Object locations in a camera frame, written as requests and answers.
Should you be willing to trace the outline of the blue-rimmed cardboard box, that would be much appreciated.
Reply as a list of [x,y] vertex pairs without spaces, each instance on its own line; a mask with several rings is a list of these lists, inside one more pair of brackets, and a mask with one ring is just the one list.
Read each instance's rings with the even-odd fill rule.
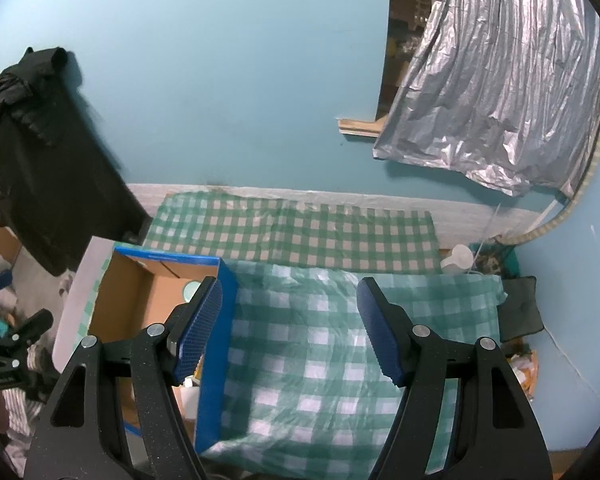
[[164,327],[166,380],[197,453],[220,440],[228,346],[238,284],[219,257],[114,245],[85,311],[108,344]]

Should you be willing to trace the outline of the teal round tin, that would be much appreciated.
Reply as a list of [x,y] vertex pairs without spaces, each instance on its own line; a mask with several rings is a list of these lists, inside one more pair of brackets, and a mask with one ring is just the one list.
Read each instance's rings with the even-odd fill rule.
[[189,281],[183,286],[182,296],[185,302],[192,300],[196,294],[196,291],[200,287],[198,281]]

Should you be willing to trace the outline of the striped cloth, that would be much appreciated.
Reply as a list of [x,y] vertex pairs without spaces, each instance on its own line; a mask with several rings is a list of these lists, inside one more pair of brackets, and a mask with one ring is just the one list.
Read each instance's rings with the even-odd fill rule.
[[43,411],[44,403],[29,399],[27,393],[20,388],[3,390],[2,396],[9,416],[9,437],[30,439]]

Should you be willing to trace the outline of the white cup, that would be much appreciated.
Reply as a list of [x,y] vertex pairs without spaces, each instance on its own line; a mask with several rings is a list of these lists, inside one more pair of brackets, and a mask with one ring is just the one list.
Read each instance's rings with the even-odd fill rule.
[[455,245],[441,261],[441,270],[446,274],[465,273],[474,265],[474,253],[463,244]]

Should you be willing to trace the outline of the teal checkered plastic sheet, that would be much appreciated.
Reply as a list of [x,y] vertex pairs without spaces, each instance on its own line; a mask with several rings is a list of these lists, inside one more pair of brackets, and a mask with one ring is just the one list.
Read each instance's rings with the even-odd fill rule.
[[238,291],[209,460],[301,479],[364,479],[401,393],[356,307],[360,276],[234,261]]

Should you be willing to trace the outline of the green checkered tablecloth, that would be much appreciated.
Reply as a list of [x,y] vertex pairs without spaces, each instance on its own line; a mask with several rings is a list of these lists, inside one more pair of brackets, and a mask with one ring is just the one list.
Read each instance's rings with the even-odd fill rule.
[[159,206],[142,244],[153,252],[351,272],[438,274],[427,211],[186,192]]

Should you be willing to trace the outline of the dark green cushion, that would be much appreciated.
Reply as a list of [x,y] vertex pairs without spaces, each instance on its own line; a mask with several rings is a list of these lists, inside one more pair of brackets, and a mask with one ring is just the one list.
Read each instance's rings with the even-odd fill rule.
[[536,278],[510,278],[503,281],[506,299],[498,305],[501,342],[537,334],[544,330],[536,303]]

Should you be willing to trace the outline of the wooden shelf plank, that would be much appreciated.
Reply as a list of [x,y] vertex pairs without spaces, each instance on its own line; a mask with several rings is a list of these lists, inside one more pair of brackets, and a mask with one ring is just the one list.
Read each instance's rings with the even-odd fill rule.
[[338,129],[345,136],[362,136],[363,138],[377,138],[385,127],[388,116],[382,116],[374,122],[362,120],[339,119]]

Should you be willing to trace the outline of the silver foil sheet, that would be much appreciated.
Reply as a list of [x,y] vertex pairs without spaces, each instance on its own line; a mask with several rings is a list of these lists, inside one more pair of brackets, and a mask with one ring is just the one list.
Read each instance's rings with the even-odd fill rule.
[[432,0],[373,153],[509,196],[573,196],[598,128],[590,0]]

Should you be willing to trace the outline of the black garment on wall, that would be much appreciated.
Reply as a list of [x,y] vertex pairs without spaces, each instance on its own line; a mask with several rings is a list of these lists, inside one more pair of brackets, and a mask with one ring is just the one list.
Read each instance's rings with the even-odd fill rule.
[[0,72],[0,226],[49,274],[78,268],[92,237],[138,243],[150,222],[64,81],[62,47]]

